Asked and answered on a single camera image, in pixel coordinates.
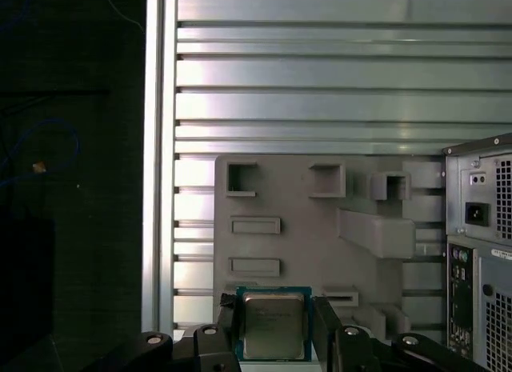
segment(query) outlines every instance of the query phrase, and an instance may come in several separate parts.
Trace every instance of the metal frame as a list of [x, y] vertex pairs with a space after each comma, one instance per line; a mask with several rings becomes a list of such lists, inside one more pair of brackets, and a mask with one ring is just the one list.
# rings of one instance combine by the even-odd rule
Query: metal frame
[[500, 150], [504, 146], [512, 145], [512, 134], [501, 134], [499, 136], [493, 136], [491, 138], [483, 138], [474, 142], [466, 142], [458, 146], [449, 146], [442, 150], [447, 156], [457, 156], [460, 154], [469, 154], [476, 152], [480, 154], [480, 151], [486, 150]]
[[167, 334], [173, 330], [175, 56], [176, 0], [147, 0], [141, 315], [142, 331]]

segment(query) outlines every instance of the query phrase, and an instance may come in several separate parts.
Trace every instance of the ventilation grille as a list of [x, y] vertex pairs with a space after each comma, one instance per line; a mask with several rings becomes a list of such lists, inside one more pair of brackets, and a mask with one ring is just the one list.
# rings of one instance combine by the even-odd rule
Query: ventilation grille
[[501, 238], [512, 239], [512, 165], [501, 161], [496, 168], [496, 227]]
[[512, 370], [512, 298], [496, 294], [486, 303], [487, 367], [493, 372]]

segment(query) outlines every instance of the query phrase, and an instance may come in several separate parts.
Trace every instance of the horizontal slat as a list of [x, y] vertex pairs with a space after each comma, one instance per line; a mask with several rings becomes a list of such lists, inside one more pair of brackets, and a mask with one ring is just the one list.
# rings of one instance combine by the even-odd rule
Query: horizontal slat
[[436, 154], [454, 145], [446, 142], [204, 142], [178, 141], [177, 154]]
[[175, 240], [214, 240], [214, 228], [174, 228]]
[[181, 256], [213, 256], [214, 244], [212, 242], [175, 242], [174, 254]]
[[414, 222], [444, 222], [444, 205], [443, 196], [415, 195], [402, 202], [402, 216]]
[[178, 61], [178, 86], [512, 90], [512, 62], [383, 59]]
[[386, 94], [365, 91], [176, 96], [176, 118], [180, 120], [509, 122], [510, 109], [512, 96], [508, 94]]
[[212, 290], [214, 264], [212, 262], [175, 262], [174, 288], [184, 290]]
[[178, 0], [178, 20], [503, 24], [512, 0]]
[[212, 194], [176, 194], [174, 196], [175, 220], [214, 220]]
[[442, 290], [446, 273], [443, 265], [432, 262], [406, 262], [403, 269], [404, 290]]
[[512, 46], [503, 45], [425, 45], [324, 42], [180, 42], [179, 54], [250, 54], [286, 56], [403, 56], [403, 57], [460, 57], [460, 58], [509, 58]]
[[174, 322], [203, 324], [213, 320], [213, 296], [174, 296]]
[[404, 27], [187, 27], [178, 28], [180, 42], [402, 42], [471, 44], [512, 43], [512, 34], [500, 29], [408, 29]]
[[213, 161], [177, 160], [174, 164], [174, 186], [212, 186], [214, 176]]
[[416, 242], [416, 256], [441, 256], [445, 252], [443, 242]]
[[[495, 126], [494, 128], [498, 130], [503, 127]], [[460, 125], [458, 125], [456, 129], [459, 133], [462, 132], [462, 130], [465, 132], [469, 131], [470, 133], [473, 131], [470, 126], [461, 130]], [[446, 128], [445, 132], [453, 134], [455, 133], [455, 130]], [[405, 172], [410, 173], [410, 180], [413, 188], [443, 188], [443, 167], [444, 165], [440, 162], [404, 162], [402, 166]]]
[[446, 304], [442, 297], [403, 298], [402, 310], [413, 325], [439, 324], [446, 321]]
[[419, 242], [441, 242], [446, 240], [444, 230], [417, 229], [416, 240]]
[[[226, 139], [262, 139], [262, 140], [317, 140], [317, 141], [365, 141], [365, 140], [393, 140], [393, 141], [446, 141], [446, 140], [475, 140], [486, 138], [503, 132], [502, 126], [466, 126], [461, 129], [460, 125], [425, 125], [415, 124], [371, 124], [351, 123], [336, 124], [332, 122], [317, 123], [290, 123], [266, 124], [248, 126], [178, 126], [176, 127], [176, 139], [187, 140], [192, 138], [208, 140]], [[208, 170], [210, 167], [198, 166], [199, 170]], [[414, 162], [407, 164], [411, 172], [413, 186], [417, 188], [440, 188], [442, 187], [442, 166], [440, 163]], [[199, 175], [214, 174], [205, 172]]]

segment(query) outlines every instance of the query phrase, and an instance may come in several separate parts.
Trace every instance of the processor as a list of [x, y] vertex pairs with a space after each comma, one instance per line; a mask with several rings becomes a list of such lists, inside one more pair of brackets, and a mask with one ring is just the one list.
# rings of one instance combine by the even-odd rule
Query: processor
[[238, 358], [266, 361], [311, 359], [311, 288], [239, 287], [237, 296], [244, 307]]

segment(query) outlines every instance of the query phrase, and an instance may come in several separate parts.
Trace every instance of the rear i/o panel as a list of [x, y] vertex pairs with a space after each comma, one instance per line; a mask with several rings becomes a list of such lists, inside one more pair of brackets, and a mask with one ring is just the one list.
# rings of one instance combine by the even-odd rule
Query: rear i/o panel
[[449, 245], [448, 345], [465, 358], [473, 358], [473, 250]]

